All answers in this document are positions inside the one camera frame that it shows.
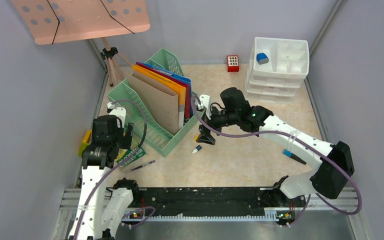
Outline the green children's book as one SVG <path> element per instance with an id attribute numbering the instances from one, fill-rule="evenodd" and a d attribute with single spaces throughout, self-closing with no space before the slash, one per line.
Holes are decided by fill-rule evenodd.
<path id="1" fill-rule="evenodd" d="M 139 143 L 135 139 L 133 139 L 131 142 L 130 149 L 121 149 L 115 160 L 116 164 L 123 163 L 121 167 L 126 167 L 134 161 L 144 157 L 147 153 L 142 147 L 140 147 L 134 154 L 134 149 L 138 144 Z"/>

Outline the red translucent file folder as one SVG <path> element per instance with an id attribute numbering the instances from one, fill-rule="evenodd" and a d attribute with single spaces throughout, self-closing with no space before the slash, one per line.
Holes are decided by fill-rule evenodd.
<path id="1" fill-rule="evenodd" d="M 144 63 L 137 62 L 132 66 L 132 69 L 133 75 L 143 82 L 151 85 L 152 87 L 158 87 L 158 84 L 161 84 L 178 95 L 178 112 L 182 123 L 185 119 L 187 120 L 191 117 L 191 114 L 189 113 L 190 107 L 186 107 L 186 97 L 189 93 L 186 83 L 175 80 L 171 76 L 167 76 L 164 73 L 147 67 Z"/>

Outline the green file rack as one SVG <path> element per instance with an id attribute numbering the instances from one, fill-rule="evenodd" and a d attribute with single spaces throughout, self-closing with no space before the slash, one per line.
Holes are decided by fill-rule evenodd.
<path id="1" fill-rule="evenodd" d="M 177 57 L 164 48 L 157 51 L 146 61 L 146 63 L 180 76 L 184 75 Z M 193 116 L 185 121 L 185 124 L 180 128 L 178 133 L 171 134 L 166 128 L 157 123 L 155 116 L 150 113 L 149 109 L 144 104 L 144 99 L 138 95 L 132 88 L 132 84 L 126 79 L 115 86 L 107 94 L 107 97 L 111 102 L 116 100 L 130 100 L 140 107 L 140 109 L 138 109 L 129 102 L 119 103 L 119 105 L 125 107 L 127 110 L 126 120 L 135 124 L 133 129 L 135 134 L 142 136 L 144 128 L 143 123 L 146 122 L 147 132 L 145 142 L 164 158 L 175 149 L 198 122 L 198 118 Z"/>

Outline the blue plastic folder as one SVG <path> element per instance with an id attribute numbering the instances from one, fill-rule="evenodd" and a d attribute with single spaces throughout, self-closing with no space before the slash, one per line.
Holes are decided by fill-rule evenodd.
<path id="1" fill-rule="evenodd" d="M 187 77 L 178 75 L 176 73 L 173 73 L 171 71 L 162 69 L 162 68 L 157 67 L 157 66 L 153 66 L 153 65 L 150 65 L 150 64 L 147 64 L 147 63 L 142 63 L 142 64 L 144 66 L 146 66 L 148 69 L 150 69 L 150 70 L 152 70 L 154 72 L 159 72 L 160 74 L 168 76 L 171 79 L 177 80 L 178 82 L 181 82 L 181 83 L 186 85 L 187 101 L 186 101 L 185 105 L 186 105 L 186 111 L 189 111 L 189 113 L 188 113 L 186 118 L 190 119 L 191 117 L 193 117 L 194 114 L 193 114 L 193 110 L 191 109 L 191 97 L 193 95 L 191 80 L 189 78 L 187 78 Z"/>

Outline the beige pressure file folder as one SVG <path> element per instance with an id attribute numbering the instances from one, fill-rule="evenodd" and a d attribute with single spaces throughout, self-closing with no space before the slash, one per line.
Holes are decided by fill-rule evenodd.
<path id="1" fill-rule="evenodd" d="M 141 73 L 129 75 L 126 79 L 154 120 L 170 134 L 175 135 L 181 128 L 178 95 L 161 82 Z"/>

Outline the clear plastic drawer unit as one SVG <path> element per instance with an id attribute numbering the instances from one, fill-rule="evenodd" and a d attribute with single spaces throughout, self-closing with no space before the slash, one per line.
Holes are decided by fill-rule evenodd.
<path id="1" fill-rule="evenodd" d="M 259 65 L 257 53 L 265 53 L 269 63 Z M 306 40 L 255 37 L 244 95 L 252 101 L 289 104 L 307 77 L 309 66 L 309 45 Z"/>

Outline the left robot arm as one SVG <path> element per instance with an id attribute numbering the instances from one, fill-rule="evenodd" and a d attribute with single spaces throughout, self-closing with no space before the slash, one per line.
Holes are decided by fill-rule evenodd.
<path id="1" fill-rule="evenodd" d="M 126 123 L 118 113 L 99 116 L 93 120 L 90 143 L 82 152 L 81 189 L 70 240 L 114 239 L 128 207 L 140 202 L 135 181 L 122 181 L 105 204 L 108 176 L 121 149 L 128 149 L 134 124 Z"/>

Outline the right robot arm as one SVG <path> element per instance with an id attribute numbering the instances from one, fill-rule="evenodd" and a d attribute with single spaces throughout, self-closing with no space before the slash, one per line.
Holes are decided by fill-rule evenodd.
<path id="1" fill-rule="evenodd" d="M 310 171 L 281 180 L 279 189 L 273 192 L 273 200 L 279 206 L 287 206 L 301 195 L 319 194 L 330 200 L 338 198 L 355 171 L 348 144 L 323 141 L 292 127 L 271 110 L 250 105 L 236 87 L 225 89 L 220 97 L 224 105 L 220 109 L 210 101 L 209 95 L 191 98 L 194 110 L 203 112 L 200 142 L 214 145 L 212 133 L 220 135 L 223 127 L 238 126 L 247 136 L 261 136 L 277 143 L 310 165 Z"/>

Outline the dark pen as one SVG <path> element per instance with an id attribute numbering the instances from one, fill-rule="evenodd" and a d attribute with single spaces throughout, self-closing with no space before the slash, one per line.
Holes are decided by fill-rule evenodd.
<path id="1" fill-rule="evenodd" d="M 144 164 L 142 164 L 142 165 L 136 166 L 136 167 L 130 169 L 129 171 L 130 171 L 130 172 L 137 171 L 137 170 L 139 170 L 139 169 L 142 169 L 142 168 L 145 168 L 145 167 L 147 167 L 147 166 L 149 166 L 149 165 L 152 165 L 152 164 L 154 164 L 155 162 L 156 162 L 155 160 L 151 160 L 151 161 L 149 161 L 149 162 L 147 162 L 147 163 L 144 163 Z"/>

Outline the yellow green clamp tool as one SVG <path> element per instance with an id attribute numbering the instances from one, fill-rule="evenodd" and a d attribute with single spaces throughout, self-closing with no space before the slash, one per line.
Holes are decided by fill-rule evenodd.
<path id="1" fill-rule="evenodd" d="M 80 143 L 80 147 L 79 147 L 79 150 L 78 150 L 78 156 L 81 157 L 82 156 L 82 152 L 85 150 L 85 148 L 90 144 L 90 139 L 91 139 L 91 134 L 92 134 L 92 130 L 91 129 L 88 129 L 84 136 L 83 136 L 83 139 L 81 140 L 81 143 Z"/>

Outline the orange file folder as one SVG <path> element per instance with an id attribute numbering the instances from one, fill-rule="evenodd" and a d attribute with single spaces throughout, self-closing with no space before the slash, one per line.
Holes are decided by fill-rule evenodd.
<path id="1" fill-rule="evenodd" d="M 163 76 L 159 72 L 154 72 L 151 69 L 148 69 L 144 66 L 136 65 L 132 66 L 134 73 L 140 73 L 146 77 L 153 79 L 154 82 L 159 82 L 174 91 L 178 96 L 178 127 L 181 129 L 184 125 L 184 115 L 185 115 L 185 100 L 187 89 L 185 86 L 175 82 L 174 80 L 169 79 L 167 76 Z"/>

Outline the red small box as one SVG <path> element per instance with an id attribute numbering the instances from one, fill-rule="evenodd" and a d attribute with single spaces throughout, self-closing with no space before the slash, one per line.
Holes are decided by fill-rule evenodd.
<path id="1" fill-rule="evenodd" d="M 239 72 L 240 62 L 238 55 L 228 55 L 226 57 L 227 71 L 229 73 Z"/>

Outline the blue eraser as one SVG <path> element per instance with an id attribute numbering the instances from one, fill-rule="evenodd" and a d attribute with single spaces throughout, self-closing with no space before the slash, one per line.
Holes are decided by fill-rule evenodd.
<path id="1" fill-rule="evenodd" d="M 270 61 L 269 57 L 264 52 L 257 53 L 255 59 L 259 65 L 267 64 Z"/>

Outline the teal capped marker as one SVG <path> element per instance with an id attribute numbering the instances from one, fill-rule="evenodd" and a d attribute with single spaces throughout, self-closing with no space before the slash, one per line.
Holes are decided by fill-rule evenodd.
<path id="1" fill-rule="evenodd" d="M 282 152 L 285 156 L 289 157 L 290 159 L 293 159 L 295 161 L 297 161 L 298 163 L 301 163 L 303 165 L 306 165 L 307 163 L 302 160 L 300 157 L 298 157 L 297 155 L 295 155 L 294 153 L 288 151 L 287 149 L 284 149 L 283 152 Z"/>

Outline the black lamp clamp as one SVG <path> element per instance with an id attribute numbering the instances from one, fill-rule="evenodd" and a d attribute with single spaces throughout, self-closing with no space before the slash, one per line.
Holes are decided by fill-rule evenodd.
<path id="1" fill-rule="evenodd" d="M 111 47 L 110 50 L 103 48 L 100 55 L 102 59 L 105 60 L 105 59 L 112 59 L 117 53 L 118 53 L 118 49 L 116 47 Z"/>

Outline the pink lamp stand pole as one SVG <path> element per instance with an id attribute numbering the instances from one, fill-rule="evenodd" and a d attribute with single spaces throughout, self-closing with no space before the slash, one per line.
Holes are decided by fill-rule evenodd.
<path id="1" fill-rule="evenodd" d="M 100 39 L 103 43 L 104 48 L 106 48 L 107 50 L 110 50 L 111 47 L 115 47 L 110 45 L 106 37 L 101 37 Z M 123 55 L 119 51 L 112 59 L 104 59 L 107 72 L 109 73 L 109 85 L 111 87 L 117 86 L 125 79 L 117 57 L 123 60 L 129 67 L 134 65 L 131 60 L 129 60 L 125 55 Z"/>

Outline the pink perforated lamp panel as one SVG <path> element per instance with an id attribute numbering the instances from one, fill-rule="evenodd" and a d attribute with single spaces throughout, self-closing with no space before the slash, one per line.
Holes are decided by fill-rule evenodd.
<path id="1" fill-rule="evenodd" d="M 150 29 L 144 0 L 13 0 L 37 45 L 142 33 Z"/>

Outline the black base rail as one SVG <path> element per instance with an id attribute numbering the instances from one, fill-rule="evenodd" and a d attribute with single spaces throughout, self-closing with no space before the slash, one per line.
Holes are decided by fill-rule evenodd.
<path id="1" fill-rule="evenodd" d="M 148 187 L 133 193 L 123 223 L 275 222 L 292 223 L 306 197 L 287 198 L 271 187 Z"/>

